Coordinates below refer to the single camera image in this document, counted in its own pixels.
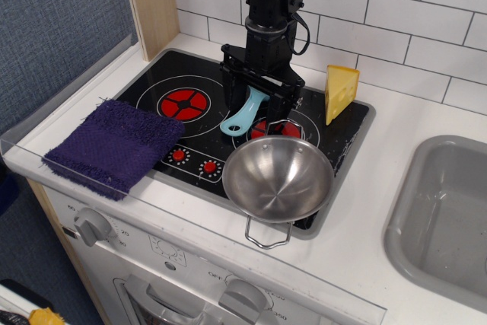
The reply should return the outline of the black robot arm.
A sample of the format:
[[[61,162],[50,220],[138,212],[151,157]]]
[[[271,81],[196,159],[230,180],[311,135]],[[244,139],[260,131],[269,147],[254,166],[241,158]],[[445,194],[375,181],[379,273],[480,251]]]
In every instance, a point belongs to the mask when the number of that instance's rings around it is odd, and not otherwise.
[[[247,0],[245,47],[223,45],[221,70],[225,103],[238,111],[252,87],[269,96],[266,119],[286,119],[297,105],[304,80],[291,68],[297,28],[303,23],[298,10],[303,0]]]

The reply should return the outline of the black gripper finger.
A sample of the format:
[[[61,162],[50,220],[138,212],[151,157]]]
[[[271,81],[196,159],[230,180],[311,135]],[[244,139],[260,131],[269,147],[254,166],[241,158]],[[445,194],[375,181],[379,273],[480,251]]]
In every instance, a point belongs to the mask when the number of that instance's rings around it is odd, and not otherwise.
[[[225,103],[229,110],[239,110],[247,100],[247,83],[241,72],[221,67]]]
[[[299,93],[283,93],[275,91],[269,96],[266,120],[274,123],[281,119],[287,119],[291,110],[296,107]]]

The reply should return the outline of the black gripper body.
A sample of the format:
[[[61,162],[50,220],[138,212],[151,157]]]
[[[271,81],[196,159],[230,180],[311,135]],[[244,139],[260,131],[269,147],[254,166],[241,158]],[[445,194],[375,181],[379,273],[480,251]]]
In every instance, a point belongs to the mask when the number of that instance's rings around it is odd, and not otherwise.
[[[224,58],[221,67],[241,72],[247,86],[270,96],[275,91],[299,93],[304,80],[291,68],[293,56],[305,52],[294,49],[298,24],[288,22],[281,32],[258,28],[248,23],[246,46],[225,44],[221,47]]]

